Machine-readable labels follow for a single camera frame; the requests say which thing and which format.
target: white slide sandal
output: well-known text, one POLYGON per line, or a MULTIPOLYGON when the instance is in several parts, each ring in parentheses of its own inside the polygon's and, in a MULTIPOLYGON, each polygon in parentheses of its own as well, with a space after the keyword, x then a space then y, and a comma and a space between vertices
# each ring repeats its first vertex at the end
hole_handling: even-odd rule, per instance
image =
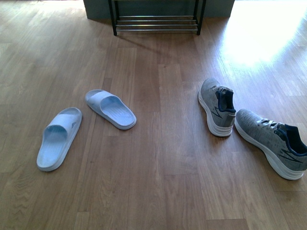
POLYGON ((87 105, 116 128, 126 130, 136 123, 133 112, 117 96, 104 90, 91 90, 85 96, 87 105))
POLYGON ((64 161, 68 149, 75 138, 82 120, 77 108, 61 111, 45 128, 43 142, 37 156, 37 166, 41 171, 57 169, 64 161))

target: white sneaker sole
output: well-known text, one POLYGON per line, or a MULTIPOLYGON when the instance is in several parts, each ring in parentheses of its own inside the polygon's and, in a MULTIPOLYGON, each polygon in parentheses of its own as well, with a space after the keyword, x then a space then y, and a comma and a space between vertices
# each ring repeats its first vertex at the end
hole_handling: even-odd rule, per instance
POLYGON ((210 132, 213 135, 216 135, 218 137, 229 136, 232 133, 232 127, 233 126, 230 126, 230 127, 217 126, 213 121, 213 117, 212 117, 212 114, 211 114, 209 107, 206 105, 205 101, 201 97, 201 91, 199 91, 199 93, 198 93, 198 100, 199 100, 201 106, 203 107, 203 109, 205 110, 205 112, 207 114, 207 124, 208 124, 210 132))
POLYGON ((240 125, 238 124, 238 122, 235 119, 235 126, 237 131, 239 132, 239 134, 249 143, 257 146, 259 149, 261 149, 269 164, 271 165, 271 167, 283 178, 287 179, 287 180, 297 180, 299 178, 301 178, 304 175, 304 171, 293 171, 291 169, 289 169, 287 166, 285 166, 282 161, 276 156, 276 154, 274 154, 269 148, 267 148, 266 146, 264 146, 263 144, 259 143, 258 141, 256 141, 254 138, 252 138, 251 136, 249 136, 246 132, 244 132, 244 130, 240 127, 240 125))

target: shoelace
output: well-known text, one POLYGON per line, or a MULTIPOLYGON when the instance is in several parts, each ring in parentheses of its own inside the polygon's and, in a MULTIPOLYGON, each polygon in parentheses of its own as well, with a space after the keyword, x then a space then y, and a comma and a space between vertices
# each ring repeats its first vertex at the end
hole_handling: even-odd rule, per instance
POLYGON ((275 121, 271 121, 267 118, 264 118, 260 121, 257 121, 257 125, 258 126, 263 126, 263 127, 266 127, 267 129, 271 128, 271 129, 277 129, 277 126, 281 124, 281 122, 275 122, 275 121))

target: sneaker tongue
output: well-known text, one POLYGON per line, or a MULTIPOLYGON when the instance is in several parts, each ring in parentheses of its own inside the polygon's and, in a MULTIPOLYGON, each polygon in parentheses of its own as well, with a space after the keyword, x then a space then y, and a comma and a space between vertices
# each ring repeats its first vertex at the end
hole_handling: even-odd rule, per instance
POLYGON ((226 111, 227 109, 234 110, 234 105, 232 102, 234 92, 226 87, 221 87, 219 89, 220 96, 217 96, 219 99, 219 109, 221 111, 226 111))
POLYGON ((287 128, 286 128, 286 126, 285 126, 284 123, 278 123, 277 129, 281 129, 282 131, 284 131, 285 133, 287 133, 287 128))
POLYGON ((222 87, 219 87, 219 89, 218 89, 221 93, 222 93, 222 95, 225 95, 225 94, 234 94, 234 92, 231 90, 231 89, 229 89, 229 88, 227 88, 227 87, 224 87, 224 86, 222 86, 222 87))

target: sneaker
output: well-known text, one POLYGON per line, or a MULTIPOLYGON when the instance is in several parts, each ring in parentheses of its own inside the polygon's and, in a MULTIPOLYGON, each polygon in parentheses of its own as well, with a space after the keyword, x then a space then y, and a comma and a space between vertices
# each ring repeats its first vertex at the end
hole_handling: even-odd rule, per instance
POLYGON ((221 86, 213 78, 205 80, 198 93, 198 100, 207 114, 209 130, 216 136, 226 137, 232 132, 236 116, 233 95, 231 89, 221 86))
POLYGON ((264 152, 281 177, 297 180, 303 176, 307 169, 307 146, 297 127, 276 123, 246 109, 237 112, 235 126, 245 140, 264 152))

